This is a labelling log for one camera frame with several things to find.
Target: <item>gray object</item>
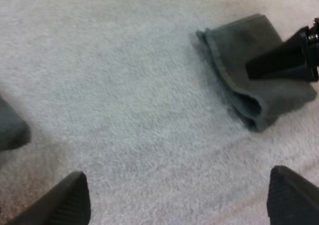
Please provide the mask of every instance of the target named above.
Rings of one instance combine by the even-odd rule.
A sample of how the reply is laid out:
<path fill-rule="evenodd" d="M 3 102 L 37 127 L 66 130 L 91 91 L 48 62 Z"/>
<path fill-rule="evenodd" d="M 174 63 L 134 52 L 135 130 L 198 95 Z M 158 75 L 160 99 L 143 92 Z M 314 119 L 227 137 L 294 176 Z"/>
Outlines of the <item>gray object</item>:
<path fill-rule="evenodd" d="M 229 101 L 248 129 L 263 131 L 280 115 L 299 109 L 317 93 L 307 82 L 249 80 L 245 64 L 282 43 L 264 15 L 197 32 L 209 64 L 220 77 Z"/>
<path fill-rule="evenodd" d="M 21 147 L 30 139 L 27 123 L 0 97 L 0 151 Z"/>

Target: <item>microfiber towel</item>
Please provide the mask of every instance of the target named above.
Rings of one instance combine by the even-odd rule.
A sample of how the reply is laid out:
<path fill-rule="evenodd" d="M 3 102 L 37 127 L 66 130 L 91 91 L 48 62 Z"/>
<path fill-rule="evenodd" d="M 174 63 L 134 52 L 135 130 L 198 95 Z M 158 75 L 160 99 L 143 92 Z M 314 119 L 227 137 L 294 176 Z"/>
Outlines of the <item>microfiber towel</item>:
<path fill-rule="evenodd" d="M 249 80 L 246 62 L 282 43 L 264 15 L 256 14 L 196 34 L 206 60 L 215 69 L 225 94 L 248 129 L 261 132 L 280 115 L 315 99 L 317 93 L 308 82 Z"/>
<path fill-rule="evenodd" d="M 28 124 L 0 97 L 0 151 L 21 147 L 30 139 Z"/>

